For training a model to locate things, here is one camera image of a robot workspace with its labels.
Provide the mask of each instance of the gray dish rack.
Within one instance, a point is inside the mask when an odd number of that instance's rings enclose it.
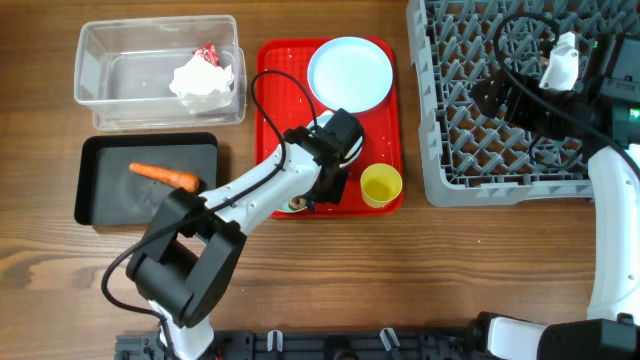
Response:
[[[410,0],[407,26],[420,92],[420,148],[425,192],[436,206],[513,205],[542,198],[592,198],[581,158],[568,170],[548,169],[527,154],[534,134],[480,114],[469,91],[498,69],[491,38],[516,12],[544,13],[561,33],[579,38],[584,66],[602,32],[640,34],[635,1]],[[535,20],[512,21],[500,46],[511,69],[540,78],[538,48],[550,30]],[[562,164],[580,147],[575,139],[542,139],[538,159]]]

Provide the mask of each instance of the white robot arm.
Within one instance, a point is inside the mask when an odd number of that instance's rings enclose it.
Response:
[[[269,158],[233,182],[199,197],[178,189],[163,201],[149,233],[188,218],[198,221],[136,251],[127,276],[168,320],[160,339],[169,344],[168,332],[176,357],[198,359],[210,347],[214,333],[208,314],[256,226],[294,197],[303,196],[307,204],[340,203],[348,176],[344,166],[357,156],[363,137],[359,121],[340,109],[317,127],[285,132]],[[178,232],[197,234],[206,244],[199,258],[177,241]]]
[[[536,14],[519,16],[548,21]],[[469,329],[474,350],[503,359],[630,359],[640,354],[640,39],[600,36],[591,51],[581,93],[571,91],[578,76],[575,35],[557,36],[549,68],[535,78],[501,69],[471,90],[480,111],[554,140],[582,140],[596,205],[596,275],[588,320],[543,326],[481,313]],[[529,151],[532,162],[537,162]],[[566,171],[574,165],[545,166]]]

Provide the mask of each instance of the orange carrot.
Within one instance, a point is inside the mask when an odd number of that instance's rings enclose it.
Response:
[[[129,170],[174,188],[184,188],[188,192],[195,192],[200,186],[200,179],[190,172],[171,170],[160,166],[131,163]]]

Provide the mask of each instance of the red tray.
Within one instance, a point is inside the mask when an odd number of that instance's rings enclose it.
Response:
[[[264,44],[258,52],[257,72],[264,70],[281,70],[300,80],[311,97],[318,116],[325,110],[311,93],[307,80],[307,67],[313,53],[326,39],[276,39]],[[367,38],[378,45],[391,60],[395,72],[391,47],[378,38]],[[256,96],[267,114],[281,132],[300,125],[307,126],[311,118],[309,104],[300,89],[289,79],[281,76],[265,76],[256,84]],[[369,165],[386,163],[395,167],[402,175],[402,152],[400,148],[400,131],[398,128],[398,99],[396,96],[395,76],[389,95],[375,108],[354,114],[362,123],[365,142],[360,156],[351,165],[349,179],[342,194],[340,205],[317,204],[316,212],[303,210],[293,214],[276,211],[275,218],[300,217],[342,217],[386,215],[396,210],[404,199],[404,190],[389,205],[374,209],[362,200],[360,175]],[[278,146],[278,139],[269,125],[256,111],[256,164],[266,159]]]

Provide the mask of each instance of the wooden table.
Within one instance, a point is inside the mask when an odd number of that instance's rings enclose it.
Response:
[[[377,36],[395,51],[402,208],[383,218],[266,221],[212,313],[216,329],[461,326],[482,310],[544,323],[584,319],[595,267],[592,204],[427,202],[406,1],[124,1],[9,0],[0,9],[0,358],[109,359],[116,335],[155,328],[155,319],[113,307],[99,290],[105,267],[143,228],[96,231],[73,219],[80,150],[101,134],[73,99],[80,28],[136,17],[232,14],[249,77],[273,38]],[[241,125],[206,129],[221,143],[221,182],[253,165],[254,112],[250,104]],[[144,304],[123,271],[111,286]]]

